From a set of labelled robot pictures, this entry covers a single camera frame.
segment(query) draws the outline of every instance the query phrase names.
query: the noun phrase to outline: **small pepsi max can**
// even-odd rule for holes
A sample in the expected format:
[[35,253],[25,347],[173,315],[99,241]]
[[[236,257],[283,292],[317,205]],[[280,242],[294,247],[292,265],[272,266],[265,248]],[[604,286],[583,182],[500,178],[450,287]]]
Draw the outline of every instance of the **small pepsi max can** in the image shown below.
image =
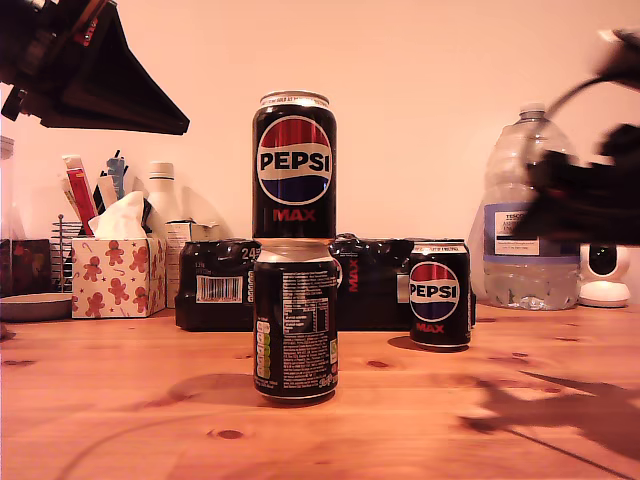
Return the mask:
[[262,97],[253,118],[253,238],[328,245],[336,236],[336,119],[317,93]]
[[462,240],[415,241],[409,257],[411,339],[456,348],[471,340],[469,252]]

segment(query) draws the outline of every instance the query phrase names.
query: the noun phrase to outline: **pepsi logo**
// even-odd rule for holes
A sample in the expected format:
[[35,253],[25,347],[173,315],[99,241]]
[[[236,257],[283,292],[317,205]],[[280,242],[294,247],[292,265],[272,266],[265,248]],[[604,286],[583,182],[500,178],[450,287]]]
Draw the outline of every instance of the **pepsi logo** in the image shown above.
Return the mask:
[[460,298],[455,273],[437,262],[418,263],[409,275],[411,310],[425,322],[439,322],[453,313]]
[[264,193],[285,205],[315,202],[331,183],[329,138],[310,118],[291,115],[269,125],[258,144],[256,162]]

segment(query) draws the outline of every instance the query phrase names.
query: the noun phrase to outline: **security camera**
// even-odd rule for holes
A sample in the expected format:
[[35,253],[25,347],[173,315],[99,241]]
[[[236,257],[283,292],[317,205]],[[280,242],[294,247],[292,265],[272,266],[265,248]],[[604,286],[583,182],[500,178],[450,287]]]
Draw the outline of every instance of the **security camera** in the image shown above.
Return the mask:
[[629,250],[619,245],[582,245],[578,302],[590,307],[626,307],[629,288],[622,277],[629,270]]

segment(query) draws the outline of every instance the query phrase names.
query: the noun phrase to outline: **pepsi max can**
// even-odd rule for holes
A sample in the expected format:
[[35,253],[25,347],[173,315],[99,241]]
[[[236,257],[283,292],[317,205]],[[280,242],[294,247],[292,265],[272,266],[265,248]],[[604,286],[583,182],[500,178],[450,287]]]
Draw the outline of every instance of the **pepsi max can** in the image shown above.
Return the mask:
[[471,339],[469,252],[462,240],[415,241],[409,257],[411,339],[455,348]]
[[255,264],[254,384],[307,400],[338,383],[337,267],[322,244],[262,247]]
[[253,118],[253,238],[328,245],[336,235],[336,120],[317,93],[262,97]]

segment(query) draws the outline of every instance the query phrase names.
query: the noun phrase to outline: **plastic water bottle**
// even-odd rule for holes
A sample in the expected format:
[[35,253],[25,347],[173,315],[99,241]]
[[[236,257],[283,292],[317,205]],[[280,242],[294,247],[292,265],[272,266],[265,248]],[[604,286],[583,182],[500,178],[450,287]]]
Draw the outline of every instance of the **plastic water bottle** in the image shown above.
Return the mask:
[[175,193],[173,164],[168,162],[151,162],[149,172],[149,196],[151,213],[147,224],[154,235],[166,238],[167,222],[182,220],[182,213]]
[[571,308],[578,299],[578,244],[511,236],[535,195],[528,184],[527,163],[539,161],[545,150],[568,154],[572,150],[560,129],[548,122],[536,135],[528,158],[522,158],[525,141],[541,121],[547,121],[543,105],[523,107],[520,120],[502,130],[487,166],[484,287],[488,300],[502,307],[560,310]]

